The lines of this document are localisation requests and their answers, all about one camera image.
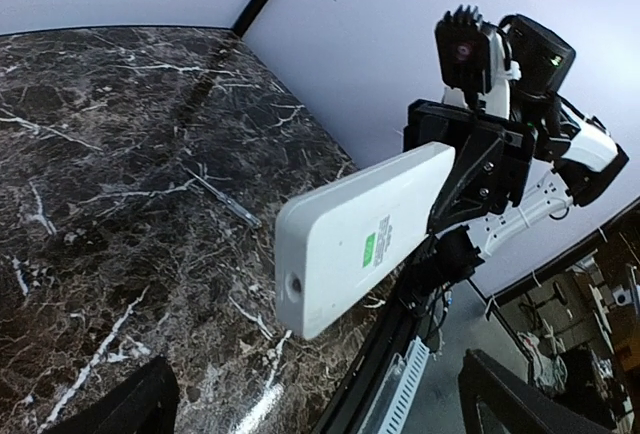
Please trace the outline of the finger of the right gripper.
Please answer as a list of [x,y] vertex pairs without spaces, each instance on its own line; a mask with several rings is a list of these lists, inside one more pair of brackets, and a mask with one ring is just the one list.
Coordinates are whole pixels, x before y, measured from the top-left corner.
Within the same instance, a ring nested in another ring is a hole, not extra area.
[[437,234],[446,228],[484,215],[488,211],[491,176],[484,171],[487,162],[500,162],[503,154],[503,128],[481,124],[471,130],[469,137],[456,152],[451,172],[447,176],[431,208],[427,224],[429,234]]

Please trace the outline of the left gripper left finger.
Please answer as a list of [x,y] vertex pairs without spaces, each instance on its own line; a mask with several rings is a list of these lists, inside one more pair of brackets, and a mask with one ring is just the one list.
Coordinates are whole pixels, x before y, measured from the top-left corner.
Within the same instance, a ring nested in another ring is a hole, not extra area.
[[48,433],[166,433],[175,429],[179,387],[163,356],[137,369],[87,409],[55,426]]

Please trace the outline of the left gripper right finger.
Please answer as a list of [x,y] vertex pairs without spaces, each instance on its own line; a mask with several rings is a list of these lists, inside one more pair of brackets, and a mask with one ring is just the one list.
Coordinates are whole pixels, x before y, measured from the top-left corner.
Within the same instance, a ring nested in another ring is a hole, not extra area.
[[609,430],[553,402],[480,349],[466,351],[458,375],[465,431],[494,433],[482,411],[505,433],[607,433]]

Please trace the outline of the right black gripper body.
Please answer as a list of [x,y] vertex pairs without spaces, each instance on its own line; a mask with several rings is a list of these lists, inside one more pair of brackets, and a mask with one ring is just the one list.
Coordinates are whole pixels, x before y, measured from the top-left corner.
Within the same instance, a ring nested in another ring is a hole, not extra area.
[[501,214],[523,198],[535,150],[533,131],[483,112],[419,99],[408,107],[406,151],[430,142],[454,149],[433,214]]

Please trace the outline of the white remote control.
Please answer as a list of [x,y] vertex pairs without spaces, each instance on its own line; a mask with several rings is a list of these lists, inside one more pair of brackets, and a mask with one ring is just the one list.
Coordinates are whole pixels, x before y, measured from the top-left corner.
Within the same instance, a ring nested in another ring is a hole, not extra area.
[[455,160],[430,142],[287,201],[275,222],[276,317],[318,336],[427,236]]

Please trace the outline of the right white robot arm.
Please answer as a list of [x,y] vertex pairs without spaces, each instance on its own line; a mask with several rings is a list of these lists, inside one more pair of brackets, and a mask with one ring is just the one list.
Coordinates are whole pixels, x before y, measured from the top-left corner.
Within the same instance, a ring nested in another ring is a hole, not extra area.
[[443,144],[454,161],[402,271],[398,296],[413,312],[541,219],[591,204],[629,160],[598,118],[561,96],[576,52],[551,29],[460,6],[435,38],[445,91],[409,106],[403,147]]

